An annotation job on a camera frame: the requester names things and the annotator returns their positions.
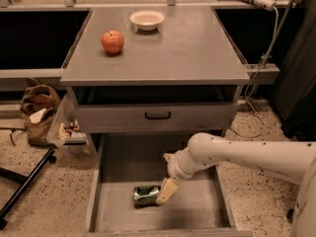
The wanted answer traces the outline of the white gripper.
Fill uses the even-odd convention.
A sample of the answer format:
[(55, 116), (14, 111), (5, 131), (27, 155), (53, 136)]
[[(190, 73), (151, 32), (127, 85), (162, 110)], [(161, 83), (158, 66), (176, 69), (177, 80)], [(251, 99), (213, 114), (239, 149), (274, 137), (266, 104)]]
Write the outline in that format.
[(208, 164), (199, 159), (195, 159), (189, 148), (178, 150), (176, 153), (164, 153), (167, 162), (167, 173), (170, 178), (165, 178), (162, 182), (161, 190), (158, 193), (156, 203), (165, 204), (179, 187), (178, 182), (190, 179), (196, 172), (208, 168)]

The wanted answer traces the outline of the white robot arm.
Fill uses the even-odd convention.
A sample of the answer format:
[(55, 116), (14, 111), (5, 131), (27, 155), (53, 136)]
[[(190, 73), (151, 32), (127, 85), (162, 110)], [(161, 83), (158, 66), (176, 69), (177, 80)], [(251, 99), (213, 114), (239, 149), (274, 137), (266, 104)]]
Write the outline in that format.
[(290, 237), (316, 236), (316, 145), (297, 141), (230, 141), (209, 133), (193, 135), (188, 146), (166, 153), (168, 177), (156, 202), (164, 204), (179, 183), (220, 162), (260, 171), (300, 186)]

